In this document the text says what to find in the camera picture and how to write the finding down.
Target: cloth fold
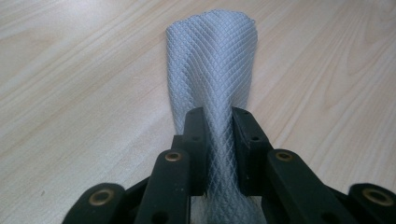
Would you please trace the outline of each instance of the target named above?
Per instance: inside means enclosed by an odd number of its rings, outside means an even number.
[[[208,186],[192,201],[194,223],[265,223],[260,206],[240,193],[233,150],[232,106],[248,101],[257,45],[254,21],[212,10],[177,21],[167,34],[168,89],[177,134],[186,113],[202,106],[210,134]]]

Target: textured fabric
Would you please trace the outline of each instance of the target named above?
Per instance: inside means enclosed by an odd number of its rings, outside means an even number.
[[[209,182],[192,201],[194,223],[264,223],[261,208],[237,187],[232,106],[245,107],[257,44],[254,21],[213,10],[167,29],[168,88],[177,134],[186,113],[202,106],[210,132]]]

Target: cloth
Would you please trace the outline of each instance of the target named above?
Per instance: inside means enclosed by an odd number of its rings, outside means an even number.
[[[248,101],[257,45],[254,21],[212,10],[167,30],[168,89],[177,134],[186,113],[202,106],[210,134],[207,193],[194,197],[193,223],[265,223],[257,202],[240,193],[233,150],[232,106]]]

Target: light wood grain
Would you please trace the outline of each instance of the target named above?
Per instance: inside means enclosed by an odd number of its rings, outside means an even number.
[[[0,2],[0,223],[60,223],[148,176],[175,132],[164,31],[212,8],[259,32],[248,110],[325,184],[396,191],[395,1]]]

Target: tabletop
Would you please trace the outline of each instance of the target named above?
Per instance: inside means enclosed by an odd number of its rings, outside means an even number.
[[[165,29],[214,8],[256,22],[247,104],[274,147],[347,193],[396,191],[392,0],[0,2],[0,223],[61,223],[88,188],[150,175],[175,127]]]

